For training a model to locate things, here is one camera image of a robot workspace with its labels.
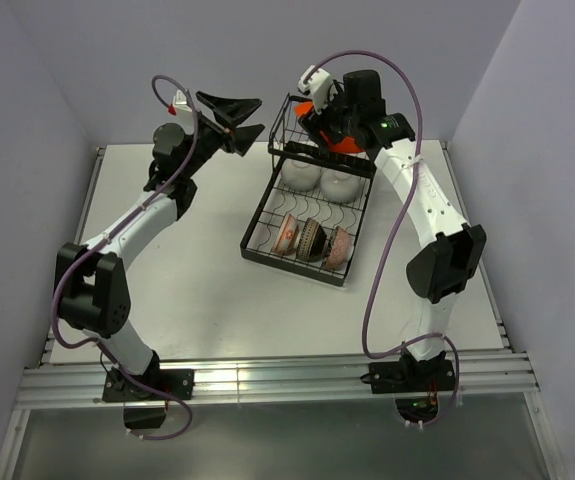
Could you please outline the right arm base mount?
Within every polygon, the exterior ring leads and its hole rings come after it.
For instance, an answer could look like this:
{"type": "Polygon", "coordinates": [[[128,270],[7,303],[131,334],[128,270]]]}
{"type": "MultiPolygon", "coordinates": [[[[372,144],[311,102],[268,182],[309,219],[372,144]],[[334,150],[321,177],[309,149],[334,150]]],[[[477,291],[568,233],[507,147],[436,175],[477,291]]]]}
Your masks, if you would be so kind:
{"type": "Polygon", "coordinates": [[[413,358],[392,362],[372,362],[360,381],[373,394],[451,392],[456,372],[447,359],[417,362],[413,358]]]}

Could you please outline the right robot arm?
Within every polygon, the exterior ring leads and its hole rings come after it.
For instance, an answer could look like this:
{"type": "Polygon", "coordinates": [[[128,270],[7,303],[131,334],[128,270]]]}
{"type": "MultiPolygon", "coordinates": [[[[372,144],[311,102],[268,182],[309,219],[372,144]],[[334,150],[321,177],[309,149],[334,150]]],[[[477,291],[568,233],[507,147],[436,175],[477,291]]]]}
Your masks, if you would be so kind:
{"type": "Polygon", "coordinates": [[[446,363],[445,333],[458,296],[474,276],[487,236],[452,205],[420,153],[417,130],[401,113],[390,113],[375,70],[358,70],[336,81],[310,67],[298,82],[312,101],[299,123],[327,151],[345,139],[367,155],[403,203],[420,250],[406,266],[420,306],[417,340],[401,346],[400,378],[410,389],[429,383],[446,363]]]}

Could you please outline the brown beige bowl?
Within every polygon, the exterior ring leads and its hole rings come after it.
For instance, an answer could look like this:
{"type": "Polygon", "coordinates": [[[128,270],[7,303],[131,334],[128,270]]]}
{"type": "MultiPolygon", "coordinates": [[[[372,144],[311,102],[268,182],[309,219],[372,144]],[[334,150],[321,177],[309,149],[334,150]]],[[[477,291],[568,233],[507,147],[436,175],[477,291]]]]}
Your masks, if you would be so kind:
{"type": "Polygon", "coordinates": [[[303,262],[317,261],[324,256],[327,248],[327,235],[321,225],[308,218],[300,231],[296,259],[303,262]]]}

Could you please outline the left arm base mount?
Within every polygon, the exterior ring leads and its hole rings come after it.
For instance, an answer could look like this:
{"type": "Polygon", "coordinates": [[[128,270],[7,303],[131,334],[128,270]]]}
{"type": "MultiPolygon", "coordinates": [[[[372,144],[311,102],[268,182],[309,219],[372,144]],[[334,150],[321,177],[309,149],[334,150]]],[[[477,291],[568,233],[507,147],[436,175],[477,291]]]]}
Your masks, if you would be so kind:
{"type": "Polygon", "coordinates": [[[184,434],[192,424],[193,412],[187,401],[192,398],[195,371],[192,369],[163,369],[152,378],[135,378],[132,382],[119,369],[106,372],[102,393],[103,403],[120,403],[123,407],[123,424],[129,434],[146,440],[162,441],[184,434]],[[185,424],[177,431],[154,434],[163,426],[172,403],[186,413],[185,424]]]}

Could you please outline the black white patterned bowl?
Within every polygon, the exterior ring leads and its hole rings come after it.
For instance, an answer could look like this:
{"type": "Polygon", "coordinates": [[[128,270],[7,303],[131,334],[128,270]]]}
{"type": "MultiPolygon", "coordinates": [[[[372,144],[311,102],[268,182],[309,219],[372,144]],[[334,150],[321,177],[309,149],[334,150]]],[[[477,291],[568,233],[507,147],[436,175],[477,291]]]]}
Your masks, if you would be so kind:
{"type": "Polygon", "coordinates": [[[337,270],[347,263],[353,255],[353,243],[350,234],[337,226],[329,238],[329,251],[323,262],[326,270],[337,270]]]}

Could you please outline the orange white patterned bowl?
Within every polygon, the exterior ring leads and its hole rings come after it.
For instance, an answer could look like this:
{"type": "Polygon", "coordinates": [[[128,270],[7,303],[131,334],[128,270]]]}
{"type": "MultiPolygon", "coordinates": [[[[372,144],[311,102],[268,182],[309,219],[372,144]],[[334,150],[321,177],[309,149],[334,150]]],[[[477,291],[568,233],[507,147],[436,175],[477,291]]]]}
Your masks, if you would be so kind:
{"type": "Polygon", "coordinates": [[[277,238],[271,252],[278,255],[288,255],[297,248],[300,235],[300,225],[292,214],[286,214],[279,227],[277,238]]]}

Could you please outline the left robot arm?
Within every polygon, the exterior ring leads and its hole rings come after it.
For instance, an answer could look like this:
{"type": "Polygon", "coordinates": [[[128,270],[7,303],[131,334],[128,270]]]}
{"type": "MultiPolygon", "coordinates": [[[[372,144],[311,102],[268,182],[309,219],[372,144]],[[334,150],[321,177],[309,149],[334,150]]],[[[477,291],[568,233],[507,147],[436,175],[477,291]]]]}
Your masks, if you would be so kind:
{"type": "Polygon", "coordinates": [[[51,305],[54,337],[71,349],[74,345],[63,338],[59,323],[83,332],[84,339],[76,345],[95,345],[113,364],[111,383],[125,385],[139,399],[171,395],[162,385],[157,353],[129,321],[127,271],[152,240],[188,211],[197,191],[193,176],[215,153],[247,153],[264,127],[244,122],[261,104],[259,98],[178,91],[167,108],[188,113],[192,132],[177,123],[159,126],[153,133],[148,180],[135,205],[92,240],[67,243],[57,253],[51,305]]]}

